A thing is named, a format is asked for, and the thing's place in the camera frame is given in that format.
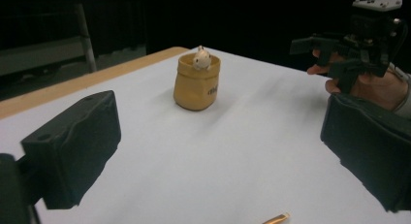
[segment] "robotic arm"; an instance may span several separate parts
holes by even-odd
[[[331,64],[328,74],[338,79],[342,93],[350,93],[359,74],[372,73],[384,77],[408,32],[404,20],[392,17],[401,8],[402,0],[355,0],[352,6],[351,34],[313,34],[293,40],[290,47],[290,54],[319,49],[319,66],[327,65],[333,52],[344,56],[346,60]],[[399,29],[402,29],[402,34],[397,36]]]

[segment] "floor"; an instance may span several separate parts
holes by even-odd
[[[145,45],[125,48],[96,57],[97,70],[145,56]],[[0,77],[0,101],[22,95],[40,88],[71,80],[88,73],[84,58],[78,58],[16,75]]]

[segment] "wooden table edge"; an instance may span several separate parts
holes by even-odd
[[[172,47],[124,62],[95,73],[38,89],[0,102],[0,119],[40,106],[94,84],[110,80],[179,55],[188,48]]]

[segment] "finger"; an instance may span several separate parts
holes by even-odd
[[[320,57],[321,51],[319,49],[313,49],[312,50],[312,55],[315,57]],[[330,56],[330,63],[336,62],[336,61],[342,61],[344,60],[343,56],[340,56],[338,54],[338,52],[332,52],[331,56]]]
[[[317,74],[325,74],[329,71],[329,66],[321,67],[319,65],[313,65],[312,67],[307,69],[308,75],[317,75]]]
[[[320,56],[320,50],[319,49],[313,49],[312,50],[312,55],[315,57],[319,57]]]
[[[341,93],[341,90],[338,88],[338,79],[332,79],[326,81],[326,90],[329,93]]]

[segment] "toy hamster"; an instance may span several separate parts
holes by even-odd
[[[211,65],[211,55],[203,46],[199,46],[199,50],[193,58],[194,68],[199,71],[202,69],[209,70],[209,65]]]

